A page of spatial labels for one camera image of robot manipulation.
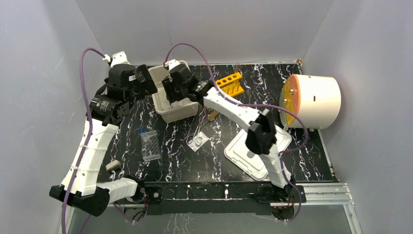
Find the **bristle test tube brush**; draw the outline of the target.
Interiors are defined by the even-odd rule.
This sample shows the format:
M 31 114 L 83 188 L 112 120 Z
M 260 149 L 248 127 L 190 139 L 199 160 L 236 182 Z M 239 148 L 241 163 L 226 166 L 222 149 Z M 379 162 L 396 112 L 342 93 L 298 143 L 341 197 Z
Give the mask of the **bristle test tube brush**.
M 213 121 L 218 114 L 219 114 L 219 112 L 214 110 L 212 113 L 210 113 L 208 115 L 208 117 L 207 117 L 208 121 Z

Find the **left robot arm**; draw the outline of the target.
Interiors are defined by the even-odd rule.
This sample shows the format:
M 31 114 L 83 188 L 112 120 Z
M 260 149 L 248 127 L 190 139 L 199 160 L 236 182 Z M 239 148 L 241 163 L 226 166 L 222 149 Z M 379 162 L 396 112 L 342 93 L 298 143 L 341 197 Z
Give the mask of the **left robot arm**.
M 135 176 L 105 183 L 99 183 L 97 178 L 124 117 L 137 101 L 157 92 L 145 64 L 114 65 L 104 81 L 90 101 L 74 161 L 63 181 L 49 191 L 50 197 L 93 216 L 101 215 L 109 204 L 125 198 L 134 203 L 144 200 L 144 182 Z

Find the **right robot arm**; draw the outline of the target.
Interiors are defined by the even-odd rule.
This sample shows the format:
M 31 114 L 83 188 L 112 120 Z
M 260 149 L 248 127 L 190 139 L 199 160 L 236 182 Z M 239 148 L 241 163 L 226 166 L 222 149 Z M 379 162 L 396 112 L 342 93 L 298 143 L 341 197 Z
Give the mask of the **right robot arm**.
M 164 63 L 168 75 L 162 84 L 170 103 L 188 98 L 218 111 L 236 122 L 245 132 L 246 148 L 259 156 L 270 176 L 274 199 L 286 202 L 293 197 L 295 181 L 282 160 L 272 112 L 259 111 L 224 93 L 213 78 L 198 78 L 185 64 L 177 60 Z

